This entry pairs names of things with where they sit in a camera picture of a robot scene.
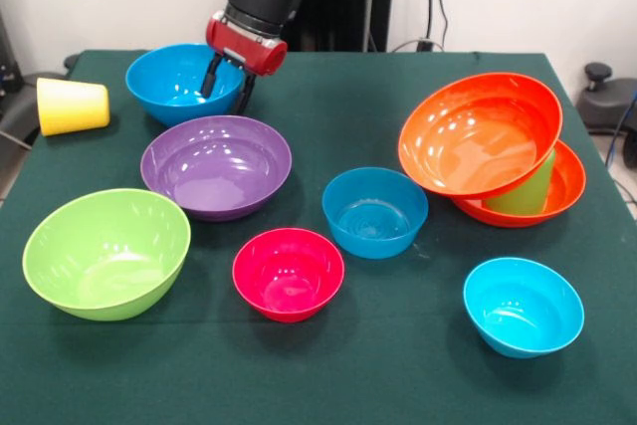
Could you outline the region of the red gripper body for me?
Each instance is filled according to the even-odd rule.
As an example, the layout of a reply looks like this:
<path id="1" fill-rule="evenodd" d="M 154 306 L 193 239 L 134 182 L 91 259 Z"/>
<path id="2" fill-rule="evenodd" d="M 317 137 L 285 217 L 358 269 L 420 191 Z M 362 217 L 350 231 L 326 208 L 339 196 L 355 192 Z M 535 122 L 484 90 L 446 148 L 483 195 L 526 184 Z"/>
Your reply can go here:
<path id="1" fill-rule="evenodd" d="M 238 62 L 257 76 L 273 75 L 288 52 L 285 41 L 246 30 L 223 12 L 213 14 L 206 27 L 205 38 L 217 54 Z"/>

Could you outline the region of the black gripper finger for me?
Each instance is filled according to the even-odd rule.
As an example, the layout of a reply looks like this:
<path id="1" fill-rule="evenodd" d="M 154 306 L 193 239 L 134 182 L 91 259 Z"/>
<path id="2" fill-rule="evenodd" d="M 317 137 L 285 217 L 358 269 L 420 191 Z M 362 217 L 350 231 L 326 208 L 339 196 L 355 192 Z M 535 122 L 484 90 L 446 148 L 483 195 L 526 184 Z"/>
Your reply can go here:
<path id="1" fill-rule="evenodd" d="M 239 91 L 235 105 L 234 114 L 243 115 L 247 107 L 248 101 L 252 95 L 256 82 L 256 75 L 248 71 L 245 72 L 245 80 L 241 90 Z"/>
<path id="2" fill-rule="evenodd" d="M 220 54 L 215 54 L 205 72 L 203 82 L 200 88 L 200 95 L 204 99 L 208 99 L 213 92 L 214 85 L 216 82 L 216 71 L 219 65 L 223 61 L 223 56 Z"/>

